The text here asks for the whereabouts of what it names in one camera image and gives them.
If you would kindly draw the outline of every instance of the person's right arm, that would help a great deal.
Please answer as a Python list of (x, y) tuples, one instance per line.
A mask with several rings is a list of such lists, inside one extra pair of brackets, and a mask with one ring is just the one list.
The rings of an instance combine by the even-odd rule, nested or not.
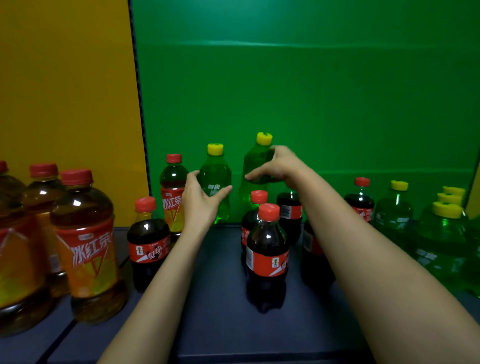
[(457, 299), (292, 151), (275, 148), (246, 178), (269, 174), (298, 192), (376, 361), (480, 363), (480, 326)]

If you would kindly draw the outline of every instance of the green panel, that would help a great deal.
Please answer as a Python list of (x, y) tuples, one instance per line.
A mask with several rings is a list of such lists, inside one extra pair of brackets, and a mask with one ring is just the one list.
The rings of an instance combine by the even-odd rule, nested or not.
[[(468, 188), (479, 150), (480, 2), (134, 0), (152, 189), (167, 153), (188, 170), (223, 143), (239, 221), (243, 157), (259, 131), (341, 194), (410, 182), (419, 213)], [(285, 189), (270, 188), (271, 201)]]

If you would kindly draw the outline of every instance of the yellow bottle cap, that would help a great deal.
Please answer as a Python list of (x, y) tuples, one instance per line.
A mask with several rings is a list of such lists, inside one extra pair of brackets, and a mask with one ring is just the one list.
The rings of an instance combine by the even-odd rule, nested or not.
[(223, 154), (223, 144), (209, 144), (207, 150), (209, 156), (221, 156)]
[(257, 134), (257, 144), (261, 146), (271, 146), (273, 136), (270, 133), (258, 133)]
[(406, 191), (408, 190), (408, 182), (392, 181), (390, 188), (395, 191)]
[(465, 196), (465, 192), (465, 188), (444, 186), (444, 194), (457, 194), (463, 199), (463, 196)]
[(462, 196), (457, 194), (437, 194), (438, 202), (447, 202), (449, 204), (459, 205), (462, 206)]
[(463, 209), (459, 205), (449, 204), (447, 202), (434, 202), (432, 212), (443, 218), (460, 218)]

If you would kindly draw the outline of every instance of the bottle cap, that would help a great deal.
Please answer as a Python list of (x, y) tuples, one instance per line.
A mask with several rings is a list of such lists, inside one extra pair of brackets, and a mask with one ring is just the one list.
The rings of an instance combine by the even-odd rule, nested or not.
[(273, 136), (270, 133), (258, 133), (257, 134), (257, 144), (261, 146), (271, 146)]
[(167, 163), (181, 163), (181, 154), (167, 154)]
[(66, 170), (60, 173), (60, 176), (64, 186), (82, 186), (93, 183), (91, 170)]
[(0, 173), (6, 172), (8, 172), (7, 162), (5, 162), (4, 160), (0, 160)]
[(457, 194), (462, 197), (465, 195), (465, 188), (444, 186), (444, 194)]
[(277, 221), (280, 218), (280, 206), (275, 204), (262, 204), (258, 208), (258, 216), (263, 221)]
[(135, 201), (135, 211), (142, 212), (154, 212), (156, 210), (155, 197), (143, 197)]
[(448, 202), (434, 202), (432, 212), (443, 218), (461, 218), (463, 209), (459, 205)]
[(221, 156), (223, 154), (223, 144), (209, 144), (207, 150), (209, 156)]
[(454, 205), (459, 205), (462, 206), (462, 196), (459, 196), (457, 194), (437, 194), (438, 196), (438, 202), (447, 202), (449, 204), (454, 204)]
[(55, 163), (38, 163), (30, 166), (30, 177), (54, 177), (58, 176), (59, 169)]
[(390, 184), (390, 188), (392, 190), (395, 190), (395, 191), (407, 191), (408, 190), (408, 182), (392, 181), (391, 184)]
[(252, 191), (252, 203), (256, 205), (266, 204), (268, 202), (267, 191)]
[(357, 177), (355, 179), (355, 185), (358, 187), (368, 187), (370, 186), (370, 179), (365, 177)]

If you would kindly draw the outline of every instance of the person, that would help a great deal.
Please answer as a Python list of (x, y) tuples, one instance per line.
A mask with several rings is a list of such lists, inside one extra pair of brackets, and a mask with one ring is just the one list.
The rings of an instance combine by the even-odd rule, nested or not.
[[(300, 201), (378, 363), (480, 363), (480, 326), (427, 270), (366, 223), (285, 146), (245, 178), (285, 181)], [(100, 364), (167, 363), (193, 264), (232, 187), (203, 193), (188, 175), (185, 228)]]

